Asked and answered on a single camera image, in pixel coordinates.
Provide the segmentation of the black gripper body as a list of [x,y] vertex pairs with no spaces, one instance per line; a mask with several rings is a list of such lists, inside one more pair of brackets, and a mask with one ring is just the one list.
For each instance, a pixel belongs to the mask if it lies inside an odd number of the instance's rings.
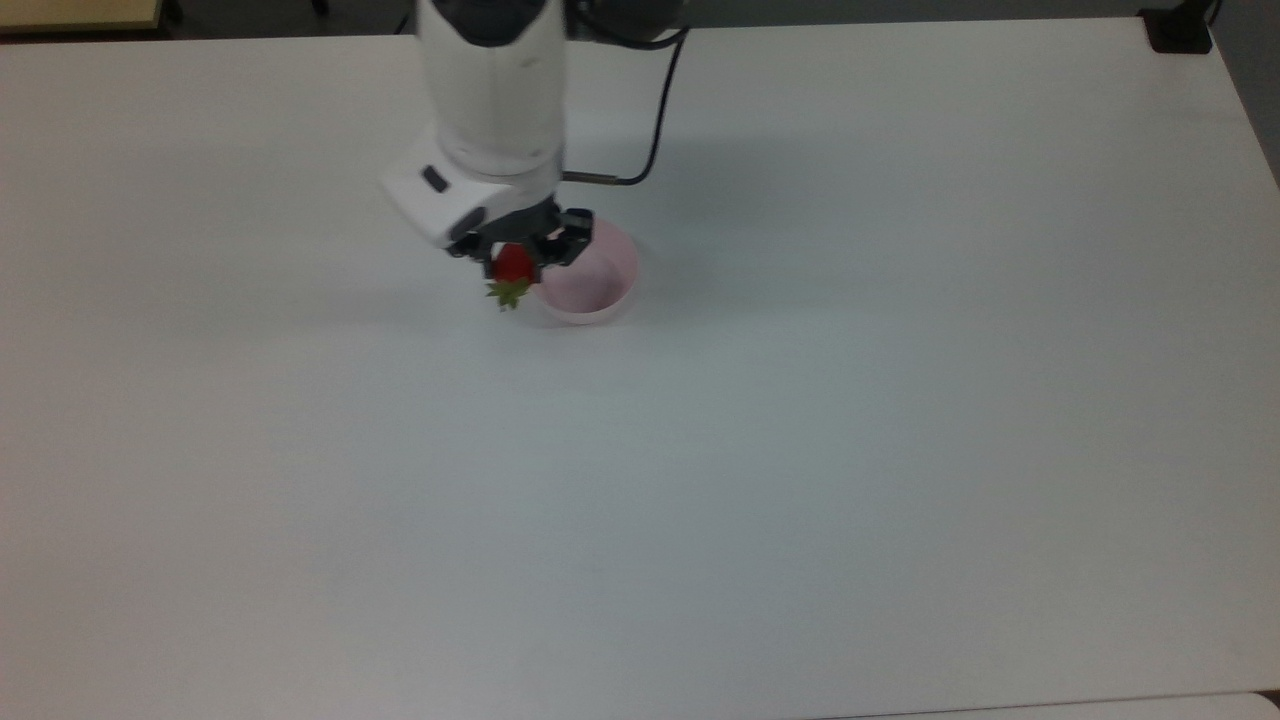
[[564,222],[561,213],[556,196],[547,196],[530,208],[512,211],[481,225],[476,231],[477,247],[492,249],[516,243],[527,251],[539,251],[541,245],[563,231]]

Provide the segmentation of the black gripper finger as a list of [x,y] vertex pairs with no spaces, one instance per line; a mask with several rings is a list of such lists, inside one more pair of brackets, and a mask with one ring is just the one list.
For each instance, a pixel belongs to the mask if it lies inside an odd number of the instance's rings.
[[541,224],[532,233],[535,266],[540,270],[576,263],[593,242],[595,219],[595,213],[589,209],[549,206]]
[[451,258],[466,259],[480,265],[485,281],[497,278],[495,258],[500,251],[502,242],[492,237],[490,233],[470,231],[460,240],[453,241],[445,252]]

